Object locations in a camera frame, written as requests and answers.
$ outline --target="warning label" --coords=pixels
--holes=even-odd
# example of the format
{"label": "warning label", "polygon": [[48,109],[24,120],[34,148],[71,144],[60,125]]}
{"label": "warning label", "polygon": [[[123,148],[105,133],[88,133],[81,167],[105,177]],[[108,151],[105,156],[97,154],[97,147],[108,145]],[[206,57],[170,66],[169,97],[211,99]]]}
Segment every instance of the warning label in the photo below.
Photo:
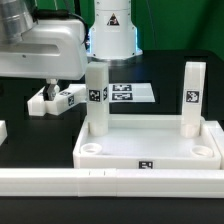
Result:
{"label": "warning label", "polygon": [[120,26],[117,17],[113,13],[113,15],[110,17],[109,22],[107,23],[108,26]]}

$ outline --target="white plastic tray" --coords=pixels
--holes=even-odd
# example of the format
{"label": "white plastic tray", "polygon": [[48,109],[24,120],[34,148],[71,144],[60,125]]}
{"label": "white plastic tray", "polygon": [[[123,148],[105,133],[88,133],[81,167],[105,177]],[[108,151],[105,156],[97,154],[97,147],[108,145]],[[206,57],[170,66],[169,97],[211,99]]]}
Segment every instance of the white plastic tray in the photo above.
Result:
{"label": "white plastic tray", "polygon": [[180,135],[181,116],[110,115],[109,132],[89,133],[87,119],[77,140],[75,168],[116,169],[220,169],[221,155],[209,129],[201,121],[201,134]]}

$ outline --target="circular hole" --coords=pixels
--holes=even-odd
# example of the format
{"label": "circular hole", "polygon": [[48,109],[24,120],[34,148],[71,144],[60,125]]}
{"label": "circular hole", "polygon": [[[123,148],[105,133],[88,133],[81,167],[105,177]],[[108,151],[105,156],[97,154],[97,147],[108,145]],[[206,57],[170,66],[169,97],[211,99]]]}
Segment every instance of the circular hole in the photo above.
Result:
{"label": "circular hole", "polygon": [[191,149],[191,154],[194,157],[211,158],[213,157],[213,150],[202,145],[196,145]]}
{"label": "circular hole", "polygon": [[102,151],[102,146],[96,143],[88,143],[81,147],[82,155],[97,155]]}

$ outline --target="black table surface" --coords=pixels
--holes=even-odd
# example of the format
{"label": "black table surface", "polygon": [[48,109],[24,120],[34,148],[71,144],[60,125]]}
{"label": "black table surface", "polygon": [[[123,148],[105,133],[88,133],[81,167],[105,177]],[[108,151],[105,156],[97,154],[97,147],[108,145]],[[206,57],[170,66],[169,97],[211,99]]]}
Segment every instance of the black table surface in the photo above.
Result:
{"label": "black table surface", "polygon": [[[202,115],[224,125],[224,62],[209,51],[146,51],[141,62],[110,69],[110,83],[152,84],[155,103],[113,103],[116,114],[181,114],[186,61],[206,62]],[[62,81],[66,87],[68,81]],[[84,83],[84,79],[73,83]],[[85,104],[60,116],[30,117],[27,100],[44,80],[0,78],[0,120],[8,138],[0,168],[72,168]],[[1,197],[2,223],[218,223],[224,199]]]}

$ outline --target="sticker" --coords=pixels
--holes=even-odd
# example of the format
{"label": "sticker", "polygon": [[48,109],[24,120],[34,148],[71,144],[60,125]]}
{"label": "sticker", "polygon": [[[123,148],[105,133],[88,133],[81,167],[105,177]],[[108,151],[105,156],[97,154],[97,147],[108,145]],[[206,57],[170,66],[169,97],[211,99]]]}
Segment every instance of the sticker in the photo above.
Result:
{"label": "sticker", "polygon": [[113,85],[113,91],[118,92],[118,91],[132,91],[132,86],[131,85]]}
{"label": "sticker", "polygon": [[133,100],[132,93],[113,93],[112,100]]}
{"label": "sticker", "polygon": [[186,91],[187,103],[199,103],[200,92],[199,91]]}
{"label": "sticker", "polygon": [[60,95],[62,95],[62,96],[68,96],[70,94],[71,94],[70,92],[66,92],[66,91],[63,91],[60,93]]}
{"label": "sticker", "polygon": [[100,91],[99,90],[89,90],[89,101],[100,102]]}
{"label": "sticker", "polygon": [[139,161],[139,169],[153,169],[152,161]]}
{"label": "sticker", "polygon": [[107,87],[103,90],[103,100],[106,100],[108,97],[108,90]]}
{"label": "sticker", "polygon": [[74,105],[74,104],[75,104],[74,96],[70,96],[70,97],[68,98],[68,106],[70,107],[70,106],[72,106],[72,105]]}
{"label": "sticker", "polygon": [[107,23],[107,26],[120,26],[115,14],[110,17],[110,20]]}

